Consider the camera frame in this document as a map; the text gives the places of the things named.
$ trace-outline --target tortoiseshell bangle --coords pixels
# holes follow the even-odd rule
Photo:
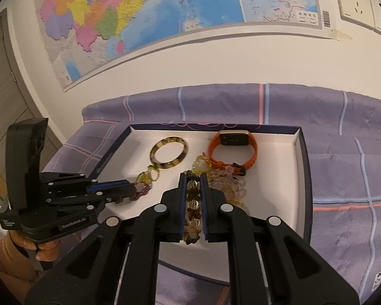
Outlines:
[[[158,149],[161,148],[163,145],[166,145],[172,142],[179,142],[184,146],[182,153],[177,158],[167,163],[159,163],[155,161],[155,153],[158,151]],[[185,159],[187,154],[188,154],[188,143],[180,137],[170,136],[170,137],[162,139],[155,146],[152,147],[151,152],[149,153],[149,160],[154,166],[158,167],[159,169],[166,170],[178,165],[181,161]]]

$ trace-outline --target white tray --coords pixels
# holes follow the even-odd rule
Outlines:
[[[258,143],[257,163],[247,171],[247,195],[244,202],[253,217],[266,219],[281,217],[292,229],[303,236],[305,223],[305,178],[299,139],[295,134],[254,133]],[[109,204],[99,216],[99,221],[117,215],[122,219],[138,216],[144,209],[157,204],[164,191],[178,186],[179,175],[192,168],[197,155],[206,152],[215,132],[176,130],[135,130],[120,145],[98,177],[100,182],[128,179],[146,170],[150,164],[149,152],[161,139],[179,136],[188,142],[188,155],[179,165],[161,170],[151,191],[138,201],[125,200],[120,205]],[[157,151],[159,161],[170,161],[182,151],[179,143],[170,143]],[[242,164],[253,153],[253,148],[218,146],[214,157],[224,162]],[[208,243],[201,239],[192,245],[161,243],[159,259],[181,270],[210,279],[229,282],[226,243]]]

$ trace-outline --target watch buckle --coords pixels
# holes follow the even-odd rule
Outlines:
[[[232,163],[233,167],[239,168],[241,170],[241,173],[238,174],[238,176],[245,176],[247,174],[247,170],[244,166],[238,165],[237,163]]]

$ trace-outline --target wooden door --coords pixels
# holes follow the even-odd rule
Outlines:
[[[4,21],[6,18],[3,17],[6,17],[6,13],[0,14],[0,200],[7,195],[5,162],[7,128],[17,121],[41,117],[22,78],[16,79],[13,72],[15,68],[18,72],[18,68],[14,65],[11,43],[6,42],[6,28],[3,26],[6,25]],[[41,168],[45,167],[59,147],[60,142],[57,139],[54,141],[53,133],[52,139],[47,136],[41,154]]]

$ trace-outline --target doorframe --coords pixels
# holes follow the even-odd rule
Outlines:
[[[11,44],[10,31],[8,29],[8,20],[7,20],[7,8],[3,9],[0,12],[0,25],[3,32],[3,42],[4,42],[4,50],[6,53],[8,65],[10,67],[11,73],[14,77],[14,82],[17,85],[21,96],[27,105],[27,108],[30,110],[31,114],[35,118],[41,118],[43,115],[39,111],[37,105],[35,104],[33,98],[31,97],[27,86],[25,85],[23,76],[21,75],[20,69],[18,68],[18,63],[14,55],[14,50]],[[48,126],[46,133],[49,141],[54,145],[56,149],[60,149],[62,147],[62,142],[58,139],[52,129]]]

